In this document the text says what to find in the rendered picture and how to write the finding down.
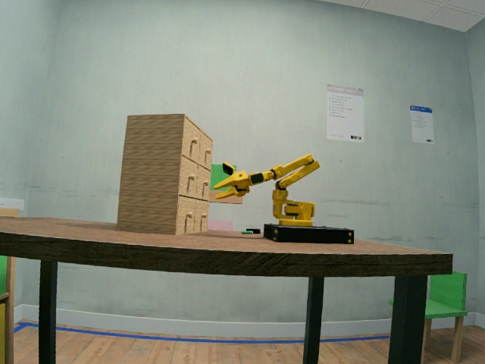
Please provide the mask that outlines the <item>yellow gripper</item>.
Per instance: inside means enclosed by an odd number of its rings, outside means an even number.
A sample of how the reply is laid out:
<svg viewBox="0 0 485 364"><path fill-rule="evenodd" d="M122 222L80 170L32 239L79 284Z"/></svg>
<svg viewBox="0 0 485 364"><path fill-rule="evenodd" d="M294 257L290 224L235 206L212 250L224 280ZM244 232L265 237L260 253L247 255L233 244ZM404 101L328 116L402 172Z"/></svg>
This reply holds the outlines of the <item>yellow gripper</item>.
<svg viewBox="0 0 485 364"><path fill-rule="evenodd" d="M246 192L250 192L250 182L245 171L236 173L235 168L226 162L223 163L223 170L224 173L229 174L230 177L214 186L214 190L228 186L232 187L229 190L226 190L223 193L216 195L215 199L224 199L234 195L236 195L236 197L241 197L245 196Z"/></svg>

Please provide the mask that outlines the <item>wooden chest of drawers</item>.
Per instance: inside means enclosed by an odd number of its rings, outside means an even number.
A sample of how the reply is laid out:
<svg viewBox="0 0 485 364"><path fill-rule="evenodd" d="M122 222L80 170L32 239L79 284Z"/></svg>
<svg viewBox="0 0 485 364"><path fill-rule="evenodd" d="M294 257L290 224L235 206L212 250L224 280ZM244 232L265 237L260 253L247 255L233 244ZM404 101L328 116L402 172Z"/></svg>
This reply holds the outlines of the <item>wooden chest of drawers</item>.
<svg viewBox="0 0 485 364"><path fill-rule="evenodd" d="M188 119L213 139L186 114L127 115L124 152L120 175L117 230L156 234L177 233L179 196L208 202L208 199L180 193L182 156L211 171L211 168L183 153L185 120ZM199 139L199 150L200 150ZM191 197L190 197L191 196Z"/></svg>

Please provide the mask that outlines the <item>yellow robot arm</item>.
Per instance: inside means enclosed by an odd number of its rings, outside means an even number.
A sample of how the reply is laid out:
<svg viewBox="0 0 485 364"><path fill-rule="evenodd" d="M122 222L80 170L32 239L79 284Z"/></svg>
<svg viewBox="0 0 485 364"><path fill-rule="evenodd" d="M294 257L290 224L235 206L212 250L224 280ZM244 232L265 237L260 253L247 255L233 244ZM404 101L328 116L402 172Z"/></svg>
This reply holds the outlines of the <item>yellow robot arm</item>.
<svg viewBox="0 0 485 364"><path fill-rule="evenodd" d="M275 183L275 190L272 191L272 200L273 200L273 213L272 215L275 218L279 219L278 225L286 225L286 226L296 226L296 227L312 227L313 221L311 221L311 214L312 207L314 203L311 202L295 202L293 200L287 200L288 191L286 188L295 183L296 181L302 179L306 175L310 174L311 172L319 169L321 166L318 163L318 160L314 160L311 154L308 154L304 157L301 157L294 162L289 163L288 165L282 166L277 165L270 169L268 172L264 173L252 173L248 176L250 186L254 186L257 184L264 183L265 181L269 181L271 179L277 180L286 176L286 174L290 173L291 171L296 170L304 165L304 168L300 169L296 173L288 175L287 177L279 180ZM284 206L284 212L286 215L282 214L282 208ZM294 215L294 216L293 216ZM295 220L293 220L295 217ZM292 220L287 220L292 219ZM303 220L303 221L298 221Z"/></svg>

